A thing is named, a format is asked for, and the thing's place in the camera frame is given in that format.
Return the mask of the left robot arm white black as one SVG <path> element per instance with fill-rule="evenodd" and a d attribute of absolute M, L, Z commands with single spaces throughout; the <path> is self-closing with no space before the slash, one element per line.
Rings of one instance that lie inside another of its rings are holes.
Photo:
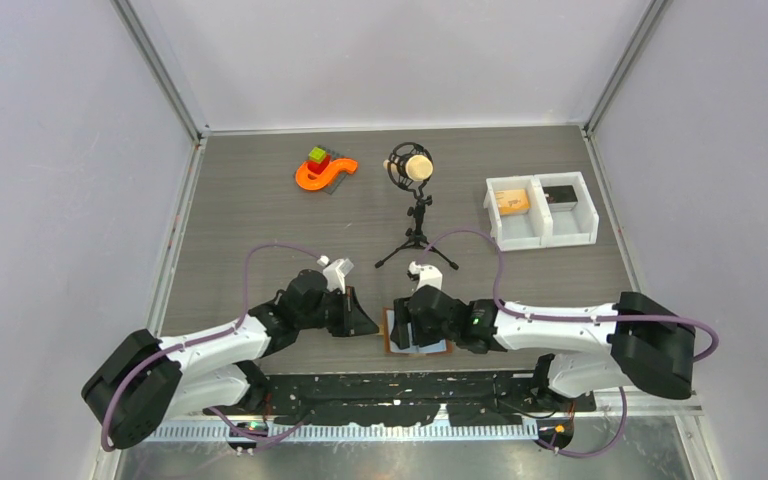
<path fill-rule="evenodd" d="M 125 450 L 164 421 L 209 407 L 258 412 L 267 389 L 255 360 L 277 353 L 301 331 L 324 329 L 336 338 L 379 333 L 355 290 L 303 270 L 275 296 L 244 316 L 191 334 L 127 335 L 86 381 L 81 397 L 99 421 L 103 450 Z"/>

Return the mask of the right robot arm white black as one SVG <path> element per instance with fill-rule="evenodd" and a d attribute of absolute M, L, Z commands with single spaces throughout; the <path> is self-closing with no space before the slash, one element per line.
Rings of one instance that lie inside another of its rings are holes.
<path fill-rule="evenodd" d="M 696 327 L 642 293 L 590 307 L 534 307 L 464 302 L 423 286 L 395 299 L 393 312 L 389 337 L 399 348 L 448 341 L 474 354 L 543 351 L 530 392 L 544 410 L 607 388 L 671 400 L 692 393 Z"/>

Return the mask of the orange card in box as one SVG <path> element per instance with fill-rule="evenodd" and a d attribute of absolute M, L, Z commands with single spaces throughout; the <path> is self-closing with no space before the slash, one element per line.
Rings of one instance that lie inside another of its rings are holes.
<path fill-rule="evenodd" d="M 527 214 L 531 208 L 529 195 L 524 188 L 499 190 L 494 196 L 500 216 Z"/>

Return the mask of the black card in box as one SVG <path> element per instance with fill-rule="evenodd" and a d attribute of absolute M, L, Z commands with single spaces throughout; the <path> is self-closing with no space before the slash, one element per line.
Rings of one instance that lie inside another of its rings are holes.
<path fill-rule="evenodd" d="M 544 186 L 543 192 L 551 209 L 572 209 L 578 203 L 578 196 L 573 185 Z"/>

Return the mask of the orange curved plastic piece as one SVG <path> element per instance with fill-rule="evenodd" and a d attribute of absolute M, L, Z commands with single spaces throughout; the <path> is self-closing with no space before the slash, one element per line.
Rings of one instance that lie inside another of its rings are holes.
<path fill-rule="evenodd" d="M 320 175 L 311 174 L 306 163 L 299 166 L 295 173 L 296 184 L 306 191 L 321 191 L 332 185 L 341 173 L 352 175 L 358 168 L 358 162 L 351 158 L 332 160 L 328 168 Z"/>

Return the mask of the red toy block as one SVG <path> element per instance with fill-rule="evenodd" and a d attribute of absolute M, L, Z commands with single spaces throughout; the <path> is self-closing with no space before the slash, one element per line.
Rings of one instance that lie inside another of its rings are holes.
<path fill-rule="evenodd" d="M 330 163 L 331 163 L 331 156 L 329 154 L 325 154 L 321 158 L 309 157 L 306 162 L 306 167 L 311 174 L 320 175 L 323 171 L 325 171 L 328 168 Z"/>

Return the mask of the green toy block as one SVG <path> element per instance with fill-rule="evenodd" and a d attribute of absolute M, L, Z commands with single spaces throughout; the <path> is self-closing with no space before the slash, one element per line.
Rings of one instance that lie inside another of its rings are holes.
<path fill-rule="evenodd" d="M 326 149 L 321 147 L 314 147 L 308 154 L 308 162 L 313 164 L 327 163 L 330 160 L 330 155 Z"/>

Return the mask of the white two-compartment box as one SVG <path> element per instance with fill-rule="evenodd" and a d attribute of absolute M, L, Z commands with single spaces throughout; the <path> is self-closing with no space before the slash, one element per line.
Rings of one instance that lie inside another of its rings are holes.
<path fill-rule="evenodd" d="M 599 214 L 582 173 L 563 172 L 488 178 L 483 207 L 490 221 L 490 235 L 503 251 L 519 251 L 593 245 Z M 578 203 L 572 209 L 551 209 L 543 187 L 573 185 Z M 524 188 L 530 198 L 527 214 L 500 216 L 494 193 Z"/>

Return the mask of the aluminium front rail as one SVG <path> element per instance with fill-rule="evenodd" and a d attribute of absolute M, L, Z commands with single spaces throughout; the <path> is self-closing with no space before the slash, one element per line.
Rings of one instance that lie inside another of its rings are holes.
<path fill-rule="evenodd" d="M 190 413 L 164 421 L 140 444 L 149 442 L 222 442 L 243 445 L 254 440 L 290 442 L 422 442 L 422 441 L 533 441 L 558 447 L 596 450 L 613 437 L 631 433 L 636 420 L 652 420 L 675 426 L 678 416 L 699 416 L 700 399 L 657 398 L 629 387 L 624 395 L 617 389 L 588 392 L 594 396 L 596 409 L 589 413 L 550 413 L 544 418 L 524 414 L 513 425 L 457 426 L 445 413 L 439 413 L 425 426 L 387 427 L 383 425 L 313 426 L 298 422 L 280 425 L 270 417 L 227 416 L 219 410 Z"/>

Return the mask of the beige microphone in shock mount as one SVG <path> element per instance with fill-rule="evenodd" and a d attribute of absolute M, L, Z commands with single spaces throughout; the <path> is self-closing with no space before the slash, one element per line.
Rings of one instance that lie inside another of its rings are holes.
<path fill-rule="evenodd" d="M 434 172 L 431 153 L 416 142 L 397 144 L 384 160 L 383 167 L 396 187 L 415 197 L 424 195 L 423 190 Z"/>

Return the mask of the grey toy base plate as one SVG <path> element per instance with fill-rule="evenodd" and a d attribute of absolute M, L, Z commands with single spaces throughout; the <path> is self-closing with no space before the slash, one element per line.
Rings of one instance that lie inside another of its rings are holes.
<path fill-rule="evenodd" d="M 322 145 L 315 146 L 305 162 L 307 173 L 304 179 L 311 191 L 333 194 L 344 178 L 353 172 L 348 157 Z"/>

